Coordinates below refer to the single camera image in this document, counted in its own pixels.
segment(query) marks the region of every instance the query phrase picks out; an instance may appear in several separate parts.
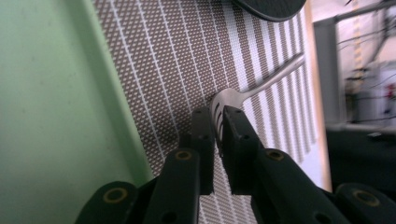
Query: striped panel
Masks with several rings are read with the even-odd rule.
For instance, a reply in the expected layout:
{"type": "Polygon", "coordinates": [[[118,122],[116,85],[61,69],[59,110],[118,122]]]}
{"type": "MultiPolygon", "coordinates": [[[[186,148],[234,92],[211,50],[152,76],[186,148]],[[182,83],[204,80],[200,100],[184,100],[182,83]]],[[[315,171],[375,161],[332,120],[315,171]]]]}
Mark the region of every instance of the striped panel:
{"type": "MultiPolygon", "coordinates": [[[[304,13],[271,23],[231,1],[93,0],[152,172],[191,129],[191,111],[225,88],[260,85],[304,51],[304,13]]],[[[244,102],[266,147],[297,162],[316,143],[307,66],[244,102]]],[[[255,223],[250,198],[231,195],[219,156],[215,194],[201,197],[200,223],[255,223]]]]}

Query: white stripe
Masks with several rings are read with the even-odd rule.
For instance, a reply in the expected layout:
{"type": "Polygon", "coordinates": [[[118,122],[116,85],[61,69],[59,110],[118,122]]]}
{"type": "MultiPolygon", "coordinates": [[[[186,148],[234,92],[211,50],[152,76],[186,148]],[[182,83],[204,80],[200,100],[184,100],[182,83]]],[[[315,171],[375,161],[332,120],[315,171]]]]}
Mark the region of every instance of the white stripe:
{"type": "Polygon", "coordinates": [[[207,223],[207,219],[206,219],[204,208],[199,207],[199,214],[200,214],[200,217],[202,217],[203,222],[206,224],[207,223]]]}
{"type": "Polygon", "coordinates": [[[176,135],[177,135],[177,138],[179,138],[178,129],[177,129],[177,124],[176,124],[176,120],[175,120],[175,116],[174,116],[174,112],[173,112],[173,110],[172,110],[171,103],[169,102],[169,96],[168,96],[168,94],[167,94],[167,92],[166,92],[165,83],[163,82],[163,75],[161,74],[160,67],[159,67],[159,65],[158,65],[158,60],[157,60],[156,57],[155,57],[154,48],[153,48],[153,46],[152,46],[152,44],[151,44],[151,41],[150,41],[151,37],[149,36],[149,29],[148,29],[148,27],[147,27],[147,25],[146,25],[146,19],[145,19],[145,16],[144,16],[144,14],[143,14],[142,4],[140,3],[140,0],[137,0],[137,1],[136,1],[136,4],[137,4],[137,6],[138,6],[139,14],[140,14],[140,17],[141,17],[142,22],[143,22],[143,27],[144,27],[145,32],[146,32],[146,39],[147,39],[147,41],[148,41],[149,49],[150,49],[150,51],[151,51],[151,56],[152,56],[152,58],[153,58],[153,61],[154,61],[156,70],[157,70],[157,72],[158,72],[158,78],[160,79],[160,81],[161,81],[161,86],[163,87],[163,94],[165,95],[165,100],[166,100],[166,103],[167,103],[167,105],[168,105],[168,109],[169,109],[169,111],[170,111],[170,116],[171,116],[172,122],[173,122],[174,127],[175,127],[175,130],[176,130],[176,135]]]}
{"type": "Polygon", "coordinates": [[[149,122],[151,130],[152,130],[152,132],[154,134],[154,138],[155,138],[155,141],[157,143],[158,149],[160,150],[161,157],[163,158],[163,161],[165,161],[165,156],[163,155],[163,149],[161,147],[160,140],[159,140],[158,135],[157,135],[157,131],[154,128],[155,127],[154,122],[152,121],[152,117],[151,117],[151,115],[149,113],[148,104],[146,102],[146,99],[143,97],[144,94],[143,94],[143,91],[142,91],[142,86],[140,85],[140,82],[138,81],[137,72],[136,72],[136,70],[134,68],[134,62],[132,61],[131,53],[130,53],[129,49],[127,48],[127,44],[126,44],[126,41],[125,41],[125,35],[124,35],[123,31],[122,31],[123,29],[121,29],[122,26],[120,24],[120,18],[119,18],[119,15],[117,13],[117,9],[114,6],[114,1],[113,0],[109,0],[108,2],[110,2],[111,9],[113,11],[113,15],[116,18],[117,26],[118,26],[119,31],[120,31],[122,45],[124,46],[124,49],[127,52],[129,65],[131,65],[131,69],[132,69],[132,71],[134,73],[134,79],[136,80],[137,89],[139,90],[139,93],[142,96],[143,106],[145,107],[146,113],[148,114],[148,122],[149,122]]]}
{"type": "Polygon", "coordinates": [[[186,97],[187,107],[189,108],[189,112],[190,112],[190,114],[191,114],[191,113],[192,113],[192,110],[191,110],[191,105],[190,105],[189,96],[188,96],[187,91],[186,91],[186,86],[184,85],[184,78],[183,78],[182,75],[181,75],[180,65],[178,64],[178,59],[177,59],[177,56],[176,56],[176,51],[175,51],[175,48],[174,48],[174,43],[173,43],[173,40],[172,40],[172,36],[171,36],[170,29],[169,29],[169,27],[168,27],[168,21],[166,20],[166,14],[165,14],[165,12],[163,11],[163,4],[162,4],[161,0],[158,0],[158,5],[159,5],[159,8],[160,8],[160,10],[161,10],[161,15],[163,15],[163,23],[165,24],[166,33],[168,34],[168,39],[169,39],[169,42],[170,42],[170,46],[171,46],[171,48],[172,48],[172,53],[173,53],[174,58],[175,58],[177,73],[178,73],[178,76],[180,77],[181,85],[182,85],[182,87],[183,87],[184,96],[186,97]]]}
{"type": "Polygon", "coordinates": [[[197,63],[195,61],[195,57],[193,55],[193,50],[191,48],[190,34],[189,34],[189,30],[187,29],[187,23],[184,20],[185,16],[184,16],[184,12],[183,12],[183,6],[181,5],[180,0],[177,0],[177,3],[178,3],[179,11],[181,13],[181,19],[183,20],[184,30],[186,31],[187,41],[189,42],[190,54],[191,54],[191,57],[192,57],[192,62],[194,63],[194,68],[195,68],[195,75],[197,76],[198,84],[199,84],[199,87],[201,89],[201,94],[202,94],[202,99],[204,101],[204,105],[206,105],[204,87],[202,86],[201,77],[199,76],[199,73],[198,73],[198,66],[197,66],[197,63]]]}
{"type": "MultiPolygon", "coordinates": [[[[277,27],[277,32],[276,33],[278,33],[279,37],[280,37],[279,27],[277,27]]],[[[286,38],[286,41],[287,41],[287,40],[289,40],[290,36],[285,34],[285,38],[286,38]]],[[[276,41],[276,42],[279,42],[280,44],[282,43],[280,38],[277,39],[277,40],[278,41],[276,41]]],[[[291,51],[291,44],[290,43],[288,44],[288,42],[286,42],[286,46],[282,46],[281,45],[281,49],[284,49],[284,48],[286,48],[288,51],[291,51]]],[[[279,57],[284,59],[285,58],[284,56],[285,55],[283,54],[283,50],[280,50],[279,57]]],[[[287,78],[290,78],[290,76],[293,76],[293,75],[295,75],[295,73],[289,74],[287,78]]],[[[289,122],[288,126],[289,126],[289,134],[290,135],[289,135],[289,139],[288,140],[290,141],[291,148],[288,148],[288,150],[290,150],[290,152],[291,152],[290,156],[292,158],[294,158],[295,161],[297,161],[298,160],[298,152],[297,152],[297,150],[299,148],[297,146],[297,141],[296,141],[295,138],[298,137],[298,134],[294,133],[294,129],[293,129],[294,125],[293,125],[293,122],[291,122],[293,120],[292,113],[294,113],[294,111],[293,111],[293,108],[290,107],[290,103],[291,103],[290,96],[293,94],[293,89],[291,88],[291,86],[289,86],[287,78],[283,78],[282,79],[282,85],[283,85],[283,90],[284,90],[284,97],[285,97],[284,105],[285,105],[285,108],[286,108],[286,118],[287,118],[287,120],[285,120],[285,122],[289,122]]]]}
{"type": "Polygon", "coordinates": [[[228,82],[227,71],[225,70],[225,63],[224,63],[224,57],[223,57],[223,53],[222,53],[222,49],[221,49],[221,44],[219,42],[218,26],[217,26],[215,17],[213,16],[213,8],[212,8],[212,4],[211,3],[209,3],[209,7],[210,7],[210,15],[212,16],[212,21],[213,21],[213,24],[215,26],[216,39],[217,39],[218,45],[219,45],[219,53],[220,53],[220,58],[221,58],[221,64],[222,64],[223,71],[224,71],[225,81],[227,83],[227,87],[230,87],[230,83],[228,82]]]}
{"type": "MultiPolygon", "coordinates": [[[[291,38],[294,38],[291,33],[290,33],[290,24],[289,22],[292,21],[287,21],[285,22],[285,35],[286,35],[286,43],[288,45],[288,56],[289,58],[291,58],[293,55],[292,52],[292,44],[291,44],[291,38]]],[[[297,146],[297,150],[299,150],[300,152],[304,152],[305,151],[305,138],[304,138],[304,129],[303,129],[303,122],[301,121],[303,115],[301,113],[301,105],[299,104],[299,98],[298,98],[298,86],[297,86],[297,72],[293,72],[290,74],[291,77],[291,86],[289,87],[289,90],[291,90],[291,100],[295,103],[293,104],[293,106],[296,106],[295,108],[292,109],[292,113],[294,113],[296,116],[295,118],[296,120],[296,124],[297,127],[295,127],[295,129],[297,129],[297,133],[293,134],[293,136],[295,136],[296,138],[300,139],[300,145],[297,146]]]]}
{"type": "MultiPolygon", "coordinates": [[[[300,43],[300,36],[299,36],[300,31],[299,31],[297,16],[295,17],[295,20],[293,20],[293,24],[294,24],[294,27],[295,27],[295,29],[294,29],[295,30],[294,39],[296,41],[297,52],[304,52],[304,46],[301,46],[301,43],[300,43]]],[[[307,110],[307,106],[306,106],[307,100],[309,100],[309,95],[310,95],[311,91],[308,93],[308,95],[306,95],[306,91],[305,90],[309,90],[309,89],[308,89],[308,87],[305,86],[305,82],[304,82],[304,79],[303,79],[304,69],[303,69],[302,66],[299,68],[299,72],[301,74],[301,76],[299,77],[300,85],[301,85],[300,90],[301,90],[301,95],[303,97],[302,99],[300,99],[300,102],[301,102],[301,105],[302,105],[301,109],[302,109],[302,112],[304,111],[305,117],[307,118],[307,120],[305,121],[305,129],[306,129],[306,133],[305,134],[308,136],[308,139],[311,139],[311,130],[310,130],[310,127],[309,127],[309,123],[313,122],[313,120],[309,119],[309,114],[310,113],[307,110]]],[[[305,74],[304,78],[308,78],[309,75],[310,74],[307,71],[307,74],[305,74]]]]}
{"type": "Polygon", "coordinates": [[[244,64],[244,58],[242,55],[241,45],[239,43],[238,31],[236,28],[235,17],[233,16],[233,10],[231,8],[231,2],[226,6],[222,4],[224,19],[227,25],[228,37],[230,37],[231,51],[233,53],[233,61],[235,63],[236,76],[238,79],[239,90],[248,90],[248,80],[244,64]]]}
{"type": "Polygon", "coordinates": [[[209,61],[210,73],[212,73],[211,77],[213,79],[213,84],[215,85],[215,91],[217,92],[218,91],[218,85],[216,84],[215,74],[213,73],[212,62],[210,60],[209,53],[208,53],[208,50],[207,50],[207,44],[206,44],[204,28],[202,27],[201,14],[200,14],[200,10],[198,9],[198,4],[197,4],[196,1],[194,1],[194,6],[195,6],[195,10],[196,10],[197,15],[198,15],[197,19],[198,19],[199,26],[201,28],[202,40],[204,40],[205,53],[206,53],[206,58],[209,61]]]}
{"type": "MultiPolygon", "coordinates": [[[[244,21],[247,30],[247,43],[250,49],[250,55],[251,55],[256,84],[260,84],[260,81],[258,80],[261,79],[262,70],[260,68],[259,52],[257,51],[256,38],[254,37],[254,32],[253,32],[254,31],[253,22],[251,21],[250,14],[244,13],[244,21]]],[[[254,131],[257,132],[258,126],[257,126],[256,117],[254,115],[253,102],[251,98],[245,101],[244,108],[245,108],[245,114],[247,115],[251,126],[253,126],[254,131]]]]}
{"type": "MultiPolygon", "coordinates": [[[[301,10],[300,12],[301,15],[301,20],[302,20],[302,25],[303,25],[303,39],[304,39],[304,43],[307,43],[306,41],[308,40],[307,37],[307,31],[306,31],[306,26],[304,26],[305,24],[305,10],[301,10]]],[[[312,113],[310,113],[312,115],[312,120],[310,120],[310,122],[312,123],[312,125],[314,126],[314,138],[316,139],[315,142],[318,139],[318,125],[316,123],[317,120],[317,114],[313,113],[313,111],[316,111],[315,109],[315,100],[314,100],[314,90],[312,89],[313,87],[313,79],[312,79],[312,73],[311,73],[311,68],[312,68],[312,64],[311,64],[311,60],[309,60],[311,58],[310,56],[310,50],[309,50],[309,46],[307,44],[304,44],[304,54],[305,54],[305,64],[306,64],[306,73],[307,73],[307,81],[309,83],[308,85],[308,89],[309,89],[309,101],[311,102],[311,108],[309,108],[311,110],[312,113]]]]}
{"type": "MultiPolygon", "coordinates": [[[[219,155],[219,149],[217,147],[216,147],[215,152],[216,152],[215,155],[219,155]]],[[[217,170],[219,169],[219,173],[221,174],[222,179],[224,180],[224,182],[222,183],[222,186],[224,186],[224,183],[226,183],[226,181],[228,180],[228,178],[225,176],[224,167],[222,166],[222,163],[220,160],[219,160],[219,162],[216,162],[216,165],[218,165],[217,170]]],[[[231,213],[233,214],[233,221],[234,221],[234,223],[236,223],[238,219],[236,218],[235,208],[233,207],[233,201],[231,200],[231,196],[230,196],[231,192],[227,189],[223,189],[223,190],[225,190],[225,192],[227,193],[226,194],[227,201],[231,207],[231,213]]]]}
{"type": "MultiPolygon", "coordinates": [[[[273,37],[275,40],[280,40],[280,35],[278,33],[278,27],[276,26],[277,23],[273,23],[274,25],[274,33],[275,36],[273,37]]],[[[279,51],[282,49],[281,45],[279,44],[279,41],[276,41],[276,49],[277,49],[277,58],[279,59],[279,63],[282,64],[283,60],[279,57],[280,53],[279,51]]],[[[281,82],[278,82],[276,84],[274,84],[271,87],[271,91],[273,92],[273,97],[274,97],[274,110],[276,112],[276,121],[277,121],[277,133],[276,135],[278,136],[279,139],[279,146],[280,146],[280,150],[287,150],[287,145],[286,145],[286,139],[284,136],[285,130],[283,129],[283,122],[285,122],[285,120],[282,119],[282,111],[280,108],[280,97],[279,97],[279,85],[281,85],[281,82]]]]}
{"type": "MultiPolygon", "coordinates": [[[[271,42],[270,39],[267,37],[268,36],[268,26],[266,21],[260,21],[260,26],[262,28],[262,35],[265,36],[265,38],[262,39],[264,48],[265,48],[265,59],[267,61],[267,68],[269,71],[269,75],[274,72],[274,62],[273,62],[273,56],[271,53],[271,42]]],[[[263,123],[265,124],[265,137],[267,141],[267,145],[265,147],[275,147],[275,141],[273,137],[273,128],[271,124],[271,116],[270,116],[270,110],[269,110],[269,105],[267,101],[267,96],[265,94],[265,91],[261,92],[259,94],[260,101],[262,102],[262,119],[263,123]]]]}

